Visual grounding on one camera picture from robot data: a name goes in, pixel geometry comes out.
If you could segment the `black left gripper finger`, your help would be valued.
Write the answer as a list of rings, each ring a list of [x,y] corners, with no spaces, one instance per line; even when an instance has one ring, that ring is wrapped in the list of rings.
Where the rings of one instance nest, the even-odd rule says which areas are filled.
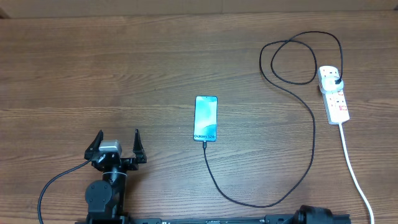
[[[103,131],[100,130],[96,135],[94,141],[88,146],[88,148],[85,151],[84,158],[86,160],[91,160],[93,156],[99,151],[99,147],[103,140],[103,136],[104,136]]]
[[[145,164],[147,162],[147,156],[144,151],[144,147],[141,142],[141,136],[138,129],[134,133],[134,146],[133,153],[135,154],[136,164]]]

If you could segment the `Samsung smartphone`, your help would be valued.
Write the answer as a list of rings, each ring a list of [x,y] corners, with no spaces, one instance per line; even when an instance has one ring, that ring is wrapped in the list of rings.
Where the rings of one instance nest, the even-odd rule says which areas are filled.
[[[193,139],[215,142],[217,140],[218,98],[196,96]]]

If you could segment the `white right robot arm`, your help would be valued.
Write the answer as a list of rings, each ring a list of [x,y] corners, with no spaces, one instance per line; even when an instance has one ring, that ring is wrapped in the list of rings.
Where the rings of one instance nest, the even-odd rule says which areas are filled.
[[[333,224],[333,214],[327,208],[302,205],[292,218],[288,218],[282,224]]]

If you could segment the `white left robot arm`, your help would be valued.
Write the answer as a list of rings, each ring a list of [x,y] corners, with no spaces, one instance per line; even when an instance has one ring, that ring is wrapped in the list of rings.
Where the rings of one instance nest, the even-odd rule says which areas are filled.
[[[122,157],[121,143],[115,140],[103,139],[103,131],[99,131],[93,142],[85,151],[84,163],[66,170],[52,179],[43,187],[37,202],[37,215],[43,224],[41,205],[47,188],[58,178],[77,169],[91,164],[102,173],[102,179],[92,182],[85,190],[85,201],[88,204],[88,214],[85,223],[133,223],[128,213],[124,211],[127,172],[139,169],[139,164],[147,162],[140,132],[134,132],[134,157]]]

